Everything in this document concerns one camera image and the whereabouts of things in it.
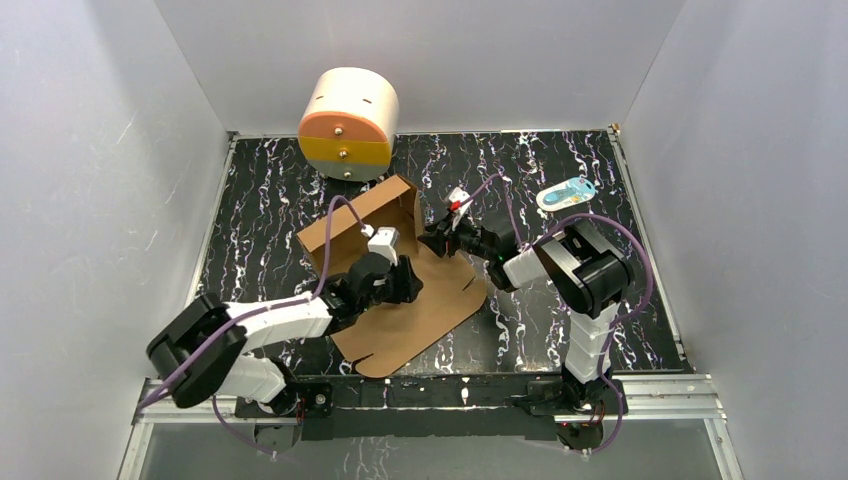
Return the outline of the brown cardboard box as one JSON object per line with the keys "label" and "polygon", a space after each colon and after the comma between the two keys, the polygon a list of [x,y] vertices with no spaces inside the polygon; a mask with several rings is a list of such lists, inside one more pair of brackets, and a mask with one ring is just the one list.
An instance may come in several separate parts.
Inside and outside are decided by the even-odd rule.
{"label": "brown cardboard box", "polygon": [[423,231],[421,194],[401,175],[394,175],[360,194],[353,206],[335,208],[297,234],[316,270],[343,273],[367,251],[354,217],[375,228],[399,232],[398,252],[411,259],[423,288],[412,303],[383,303],[331,338],[356,372],[386,377],[474,315],[487,300],[486,283],[460,255],[439,258],[419,243]]}

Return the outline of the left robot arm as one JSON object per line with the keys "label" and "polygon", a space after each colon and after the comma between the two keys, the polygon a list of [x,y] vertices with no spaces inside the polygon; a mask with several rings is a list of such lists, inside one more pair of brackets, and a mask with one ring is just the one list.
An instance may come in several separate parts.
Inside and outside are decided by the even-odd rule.
{"label": "left robot arm", "polygon": [[323,274],[314,290],[286,299],[237,303],[200,295],[148,344],[147,357],[162,383],[139,405],[169,397],[186,409],[227,395],[286,416],[303,389],[284,362],[256,351],[338,333],[376,306],[412,303],[422,288],[409,256],[391,261],[367,253],[343,273]]}

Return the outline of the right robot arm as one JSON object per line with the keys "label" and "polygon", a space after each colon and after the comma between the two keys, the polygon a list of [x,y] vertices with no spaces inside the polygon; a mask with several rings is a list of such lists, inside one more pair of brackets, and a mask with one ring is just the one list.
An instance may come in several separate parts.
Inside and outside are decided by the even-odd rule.
{"label": "right robot arm", "polygon": [[609,389],[609,336],[636,275],[625,256],[594,226],[594,214],[575,214],[529,247],[504,221],[475,225],[449,213],[425,226],[420,243],[440,258],[462,251],[486,261],[491,282],[512,292],[536,281],[552,283],[569,308],[570,346],[561,379],[531,387],[516,405],[590,413]]}

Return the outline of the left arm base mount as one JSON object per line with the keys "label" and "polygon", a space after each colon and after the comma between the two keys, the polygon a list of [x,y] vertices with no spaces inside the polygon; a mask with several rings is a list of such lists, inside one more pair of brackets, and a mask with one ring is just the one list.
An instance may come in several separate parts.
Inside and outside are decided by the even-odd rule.
{"label": "left arm base mount", "polygon": [[253,440],[261,447],[285,452],[301,439],[308,420],[321,422],[333,410],[330,383],[295,382],[269,403],[239,398],[235,417],[253,421]]}

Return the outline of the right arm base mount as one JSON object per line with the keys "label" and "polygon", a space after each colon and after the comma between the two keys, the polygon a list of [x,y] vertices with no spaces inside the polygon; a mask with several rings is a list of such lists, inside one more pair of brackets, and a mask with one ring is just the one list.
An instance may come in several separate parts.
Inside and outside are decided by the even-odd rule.
{"label": "right arm base mount", "polygon": [[532,416],[552,417],[564,450],[584,458],[611,446],[629,411],[624,386],[610,372],[581,383],[567,369],[557,379],[529,382],[513,405]]}

